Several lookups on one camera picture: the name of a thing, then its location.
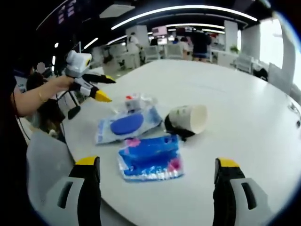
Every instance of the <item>ceiling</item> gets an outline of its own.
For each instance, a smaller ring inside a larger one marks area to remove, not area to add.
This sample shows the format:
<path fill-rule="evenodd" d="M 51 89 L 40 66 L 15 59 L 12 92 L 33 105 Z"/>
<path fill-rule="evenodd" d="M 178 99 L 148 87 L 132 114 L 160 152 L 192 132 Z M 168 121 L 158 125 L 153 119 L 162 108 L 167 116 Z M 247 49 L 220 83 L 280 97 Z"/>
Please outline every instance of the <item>ceiling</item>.
<path fill-rule="evenodd" d="M 258 0 L 124 0 L 119 1 L 125 4 L 135 6 L 135 9 L 119 17 L 99 18 L 99 15 L 110 5 L 113 0 L 73 0 L 76 1 L 74 16 L 58 24 L 58 9 L 55 10 L 64 0 L 35 1 L 27 3 L 21 14 L 21 27 L 24 32 L 35 34 L 32 38 L 32 48 L 37 50 L 34 54 L 37 56 L 35 61 L 50 61 L 53 54 L 64 54 L 71 47 L 73 42 L 81 41 L 83 46 L 98 37 L 98 41 L 93 46 L 106 44 L 112 39 L 125 34 L 125 29 L 136 24 L 148 26 L 149 31 L 152 27 L 166 24 L 177 23 L 203 23 L 223 25 L 227 17 L 237 20 L 239 29 L 253 26 L 258 22 L 243 16 L 235 15 L 229 12 L 222 12 L 210 9 L 177 9 L 160 12 L 144 16 L 131 21 L 115 30 L 111 27 L 135 15 L 155 10 L 158 8 L 179 6 L 179 5 L 209 5 L 237 10 L 250 16 L 262 20 L 271 17 L 271 10 L 267 9 Z"/>

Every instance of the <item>monitor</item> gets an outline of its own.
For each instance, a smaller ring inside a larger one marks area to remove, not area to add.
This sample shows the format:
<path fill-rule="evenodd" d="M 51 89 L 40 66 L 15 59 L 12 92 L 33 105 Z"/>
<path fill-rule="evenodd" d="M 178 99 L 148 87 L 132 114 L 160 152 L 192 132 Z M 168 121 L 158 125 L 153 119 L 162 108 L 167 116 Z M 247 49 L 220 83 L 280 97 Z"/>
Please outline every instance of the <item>monitor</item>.
<path fill-rule="evenodd" d="M 154 27 L 152 29 L 152 35 L 153 36 L 167 35 L 167 27 L 166 26 Z"/>

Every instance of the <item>pink item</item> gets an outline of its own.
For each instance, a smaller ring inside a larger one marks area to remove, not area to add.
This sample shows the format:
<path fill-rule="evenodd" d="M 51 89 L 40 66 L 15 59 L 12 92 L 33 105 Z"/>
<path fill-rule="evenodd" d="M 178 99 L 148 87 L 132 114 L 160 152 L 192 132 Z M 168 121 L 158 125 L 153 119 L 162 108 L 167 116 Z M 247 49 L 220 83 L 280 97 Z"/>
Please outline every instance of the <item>pink item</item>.
<path fill-rule="evenodd" d="M 137 147 L 137 146 L 139 146 L 140 142 L 141 141 L 137 138 L 126 140 L 126 144 L 129 147 Z"/>
<path fill-rule="evenodd" d="M 182 168 L 182 166 L 181 166 L 180 159 L 179 158 L 175 158 L 175 159 L 172 159 L 169 162 L 168 167 L 167 167 L 167 171 L 171 172 L 171 171 L 174 171 L 174 170 L 179 170 L 181 168 Z"/>

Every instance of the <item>white paper cup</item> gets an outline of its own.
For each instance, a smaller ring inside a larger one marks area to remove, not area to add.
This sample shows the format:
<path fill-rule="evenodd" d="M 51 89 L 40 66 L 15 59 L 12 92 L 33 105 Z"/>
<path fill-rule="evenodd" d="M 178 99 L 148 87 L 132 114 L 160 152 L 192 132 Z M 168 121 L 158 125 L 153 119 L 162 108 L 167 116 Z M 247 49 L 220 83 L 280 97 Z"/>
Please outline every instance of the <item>white paper cup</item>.
<path fill-rule="evenodd" d="M 187 129 L 195 134 L 205 130 L 207 123 L 207 108 L 205 105 L 188 105 L 176 107 L 169 113 L 172 126 Z"/>

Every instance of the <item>white table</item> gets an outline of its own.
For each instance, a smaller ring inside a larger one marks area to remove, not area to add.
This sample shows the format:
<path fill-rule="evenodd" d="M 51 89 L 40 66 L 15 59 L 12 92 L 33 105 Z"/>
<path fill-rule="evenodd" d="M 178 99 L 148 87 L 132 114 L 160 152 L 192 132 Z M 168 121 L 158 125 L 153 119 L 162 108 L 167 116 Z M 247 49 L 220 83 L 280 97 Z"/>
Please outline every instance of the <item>white table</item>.
<path fill-rule="evenodd" d="M 301 176 L 298 117 L 287 107 L 291 98 L 263 80 L 218 65 L 158 60 L 103 91 L 113 100 L 135 92 L 154 95 L 162 116 L 180 105 L 208 108 L 206 130 L 189 138 L 181 149 L 185 175 L 161 182 L 125 182 L 117 165 L 122 145 L 95 145 L 97 123 L 111 113 L 114 101 L 89 99 L 74 119 L 63 122 L 74 159 L 100 156 L 102 197 L 136 225 L 212 225 L 217 157 L 240 164 L 246 177 L 268 194 L 273 212 L 286 204 L 297 186 Z"/>

